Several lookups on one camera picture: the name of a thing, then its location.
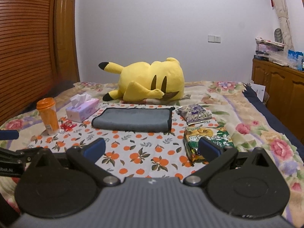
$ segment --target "orange bottle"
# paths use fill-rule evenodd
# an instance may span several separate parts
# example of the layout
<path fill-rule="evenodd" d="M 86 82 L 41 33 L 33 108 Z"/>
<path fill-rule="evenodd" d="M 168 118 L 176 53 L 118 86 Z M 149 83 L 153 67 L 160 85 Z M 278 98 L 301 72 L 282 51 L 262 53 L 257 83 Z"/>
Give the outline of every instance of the orange bottle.
<path fill-rule="evenodd" d="M 44 98 L 37 102 L 37 110 L 49 135 L 59 133 L 55 104 L 56 102 L 52 97 Z"/>

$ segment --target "floral blanket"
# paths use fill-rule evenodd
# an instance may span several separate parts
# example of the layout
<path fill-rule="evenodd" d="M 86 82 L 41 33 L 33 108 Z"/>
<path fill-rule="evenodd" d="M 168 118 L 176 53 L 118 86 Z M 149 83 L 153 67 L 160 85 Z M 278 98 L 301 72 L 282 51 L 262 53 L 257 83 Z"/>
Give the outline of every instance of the floral blanket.
<path fill-rule="evenodd" d="M 66 120 L 65 108 L 69 98 L 76 93 L 87 92 L 95 98 L 116 88 L 115 84 L 76 83 L 56 98 L 59 122 Z M 297 148 L 285 135 L 274 131 L 265 117 L 244 97 L 244 86 L 235 82 L 192 82 L 185 84 L 184 97 L 165 104 L 156 100 L 145 100 L 141 104 L 125 104 L 121 100 L 100 103 L 99 111 L 78 123 L 70 132 L 63 130 L 56 136 L 45 134 L 37 110 L 22 114 L 3 124 L 1 129 L 18 129 L 20 138 L 3 141 L 1 147 L 17 150 L 41 146 L 53 152 L 64 152 L 71 146 L 84 146 L 98 137 L 107 142 L 106 153 L 96 164 L 120 179 L 125 177 L 179 177 L 193 173 L 203 167 L 202 163 L 190 163 L 183 146 L 185 121 L 176 113 L 172 116 L 170 133 L 134 133 L 99 130 L 91 127 L 91 120 L 107 107 L 164 108 L 164 105 L 183 106 L 200 104 L 210 110 L 218 124 L 226 127 L 239 151 L 247 152 L 254 147 L 263 147 L 275 162 L 291 190 L 288 206 L 283 216 L 296 227 L 304 224 L 304 167 Z M 18 179 L 0 178 L 0 193 L 17 209 L 13 197 Z"/>

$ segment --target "white tissue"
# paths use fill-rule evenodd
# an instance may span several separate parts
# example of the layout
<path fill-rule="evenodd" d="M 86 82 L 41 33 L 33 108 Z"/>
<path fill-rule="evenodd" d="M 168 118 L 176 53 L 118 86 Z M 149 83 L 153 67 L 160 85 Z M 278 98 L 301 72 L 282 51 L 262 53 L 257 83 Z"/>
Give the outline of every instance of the white tissue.
<path fill-rule="evenodd" d="M 77 94 L 70 98 L 73 108 L 77 108 L 81 104 L 83 104 L 86 101 L 89 101 L 92 99 L 92 96 L 90 94 L 84 93 L 84 94 Z"/>

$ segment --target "stuffed animal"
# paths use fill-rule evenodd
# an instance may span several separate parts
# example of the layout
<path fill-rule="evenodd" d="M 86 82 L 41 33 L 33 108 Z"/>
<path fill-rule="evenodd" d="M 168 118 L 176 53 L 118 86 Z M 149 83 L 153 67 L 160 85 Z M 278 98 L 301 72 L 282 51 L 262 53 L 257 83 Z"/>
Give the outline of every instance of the stuffed animal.
<path fill-rule="evenodd" d="M 123 67 L 103 62 L 99 67 L 113 74 L 120 74 L 118 89 L 107 93 L 102 100 L 123 98 L 133 102 L 143 99 L 178 100 L 184 94 L 184 74 L 179 61 L 169 57 L 165 62 L 133 63 Z"/>

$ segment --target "gray ribbed panel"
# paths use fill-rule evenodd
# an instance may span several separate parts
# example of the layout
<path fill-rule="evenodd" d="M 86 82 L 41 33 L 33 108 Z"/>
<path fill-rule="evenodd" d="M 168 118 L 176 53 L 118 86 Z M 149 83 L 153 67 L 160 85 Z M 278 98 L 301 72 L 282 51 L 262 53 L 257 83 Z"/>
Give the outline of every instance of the gray ribbed panel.
<path fill-rule="evenodd" d="M 59 219 L 22 215 L 12 228 L 292 228 L 280 216 L 248 220 L 216 209 L 197 187 L 178 178 L 127 178 L 105 188 L 97 200 L 78 214 Z"/>

